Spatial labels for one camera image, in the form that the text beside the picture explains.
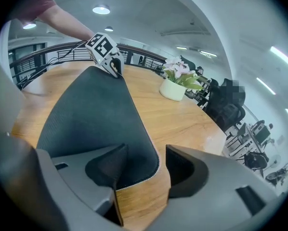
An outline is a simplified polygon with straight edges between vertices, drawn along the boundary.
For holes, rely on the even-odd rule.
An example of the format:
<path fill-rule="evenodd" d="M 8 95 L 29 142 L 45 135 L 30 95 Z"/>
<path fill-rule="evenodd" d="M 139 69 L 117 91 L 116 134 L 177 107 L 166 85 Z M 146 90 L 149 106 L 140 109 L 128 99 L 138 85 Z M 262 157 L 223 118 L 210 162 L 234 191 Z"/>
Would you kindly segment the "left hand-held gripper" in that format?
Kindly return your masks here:
<path fill-rule="evenodd" d="M 124 58 L 117 44 L 105 33 L 96 33 L 85 45 L 92 60 L 102 66 L 115 78 L 120 78 L 124 70 Z"/>

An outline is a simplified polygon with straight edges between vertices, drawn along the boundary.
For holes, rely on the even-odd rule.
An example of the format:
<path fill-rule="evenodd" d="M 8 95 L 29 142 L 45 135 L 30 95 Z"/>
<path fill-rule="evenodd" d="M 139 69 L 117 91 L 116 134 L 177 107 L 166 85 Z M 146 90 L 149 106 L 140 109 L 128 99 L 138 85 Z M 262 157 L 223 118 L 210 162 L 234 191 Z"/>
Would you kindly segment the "black railing with dark handrail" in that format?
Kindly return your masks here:
<path fill-rule="evenodd" d="M 118 44 L 118 48 L 125 64 L 149 69 L 158 74 L 162 73 L 161 67 L 165 63 L 165 57 L 125 44 Z M 91 60 L 83 41 L 68 42 L 34 51 L 15 60 L 10 63 L 10 70 L 16 86 L 22 89 L 58 64 Z"/>

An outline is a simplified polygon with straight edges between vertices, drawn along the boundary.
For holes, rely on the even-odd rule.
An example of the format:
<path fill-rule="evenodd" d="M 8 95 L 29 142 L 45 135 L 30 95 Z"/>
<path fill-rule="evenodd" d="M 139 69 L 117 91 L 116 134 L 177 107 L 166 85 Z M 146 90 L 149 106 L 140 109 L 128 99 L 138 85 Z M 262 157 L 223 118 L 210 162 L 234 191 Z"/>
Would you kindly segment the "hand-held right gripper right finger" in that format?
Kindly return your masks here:
<path fill-rule="evenodd" d="M 195 216 L 249 218 L 277 199 L 262 178 L 238 162 L 192 148 L 166 145 L 169 203 Z"/>

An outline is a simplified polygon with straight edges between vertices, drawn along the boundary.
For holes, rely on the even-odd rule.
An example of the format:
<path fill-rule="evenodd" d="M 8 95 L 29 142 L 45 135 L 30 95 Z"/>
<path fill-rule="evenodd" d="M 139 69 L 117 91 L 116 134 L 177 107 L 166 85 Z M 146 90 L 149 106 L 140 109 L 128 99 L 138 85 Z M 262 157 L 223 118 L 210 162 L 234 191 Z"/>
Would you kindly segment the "person's left forearm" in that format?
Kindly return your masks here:
<path fill-rule="evenodd" d="M 94 33 L 71 14 L 54 5 L 38 16 L 58 32 L 82 41 L 88 41 Z"/>

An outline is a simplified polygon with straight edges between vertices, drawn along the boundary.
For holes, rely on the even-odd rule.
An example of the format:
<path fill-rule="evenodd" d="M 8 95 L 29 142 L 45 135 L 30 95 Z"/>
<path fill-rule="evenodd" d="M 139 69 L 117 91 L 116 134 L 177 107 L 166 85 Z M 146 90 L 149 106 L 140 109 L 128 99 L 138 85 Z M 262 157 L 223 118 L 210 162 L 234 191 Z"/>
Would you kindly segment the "white pot with pink flowers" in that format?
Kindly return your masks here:
<path fill-rule="evenodd" d="M 166 74 L 166 78 L 162 82 L 159 92 L 169 100 L 180 102 L 187 90 L 203 89 L 197 81 L 200 76 L 195 70 L 191 70 L 187 62 L 180 56 L 166 59 L 162 71 Z"/>

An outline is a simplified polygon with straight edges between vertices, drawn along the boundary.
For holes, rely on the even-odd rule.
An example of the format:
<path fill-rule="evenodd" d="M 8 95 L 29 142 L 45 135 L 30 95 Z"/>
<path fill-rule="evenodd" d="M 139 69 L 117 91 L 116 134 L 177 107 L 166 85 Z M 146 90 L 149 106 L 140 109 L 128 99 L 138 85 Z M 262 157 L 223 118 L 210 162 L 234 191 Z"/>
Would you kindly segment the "black padded office chair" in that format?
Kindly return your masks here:
<path fill-rule="evenodd" d="M 245 88 L 237 80 L 225 78 L 220 86 L 211 87 L 204 111 L 223 132 L 226 132 L 245 117 L 245 99 Z"/>

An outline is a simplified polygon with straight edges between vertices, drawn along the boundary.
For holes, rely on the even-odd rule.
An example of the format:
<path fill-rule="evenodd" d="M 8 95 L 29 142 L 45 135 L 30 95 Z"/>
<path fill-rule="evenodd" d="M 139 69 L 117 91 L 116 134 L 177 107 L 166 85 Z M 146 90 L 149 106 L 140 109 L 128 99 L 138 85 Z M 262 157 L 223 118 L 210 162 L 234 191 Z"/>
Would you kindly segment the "black folding chair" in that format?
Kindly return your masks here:
<path fill-rule="evenodd" d="M 266 153 L 249 152 L 244 155 L 244 164 L 246 167 L 255 170 L 265 169 L 269 158 Z"/>

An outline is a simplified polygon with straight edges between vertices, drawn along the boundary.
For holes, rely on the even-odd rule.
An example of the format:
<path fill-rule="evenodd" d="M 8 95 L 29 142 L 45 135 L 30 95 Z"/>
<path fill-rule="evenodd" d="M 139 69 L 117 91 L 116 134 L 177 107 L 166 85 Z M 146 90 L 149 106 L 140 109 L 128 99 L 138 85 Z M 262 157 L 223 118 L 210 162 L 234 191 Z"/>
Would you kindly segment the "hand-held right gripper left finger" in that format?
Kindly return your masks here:
<path fill-rule="evenodd" d="M 122 227 L 116 188 L 128 159 L 125 144 L 51 158 L 37 149 L 47 189 L 69 227 Z"/>

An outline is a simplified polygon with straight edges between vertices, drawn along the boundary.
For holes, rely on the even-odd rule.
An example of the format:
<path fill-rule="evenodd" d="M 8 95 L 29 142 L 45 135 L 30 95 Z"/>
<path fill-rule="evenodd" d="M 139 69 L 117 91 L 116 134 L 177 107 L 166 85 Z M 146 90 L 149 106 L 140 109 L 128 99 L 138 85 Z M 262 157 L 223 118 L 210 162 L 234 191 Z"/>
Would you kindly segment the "black mesh office chair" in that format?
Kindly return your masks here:
<path fill-rule="evenodd" d="M 187 60 L 187 59 L 184 58 L 182 55 L 180 55 L 180 59 L 181 59 L 185 64 L 188 65 L 190 71 L 196 72 L 196 65 L 195 65 L 193 62 Z"/>

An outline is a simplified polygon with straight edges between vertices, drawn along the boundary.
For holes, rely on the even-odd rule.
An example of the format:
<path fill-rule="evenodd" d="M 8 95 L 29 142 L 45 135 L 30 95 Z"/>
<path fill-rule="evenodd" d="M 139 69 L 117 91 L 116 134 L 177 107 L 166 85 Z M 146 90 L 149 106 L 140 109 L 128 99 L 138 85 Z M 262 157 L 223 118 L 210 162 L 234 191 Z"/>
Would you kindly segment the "pink desk mat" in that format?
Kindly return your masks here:
<path fill-rule="evenodd" d="M 118 188 L 153 177 L 159 157 L 137 112 L 125 80 L 90 66 L 65 90 L 50 112 L 37 148 L 52 158 L 112 145 L 128 146 Z"/>

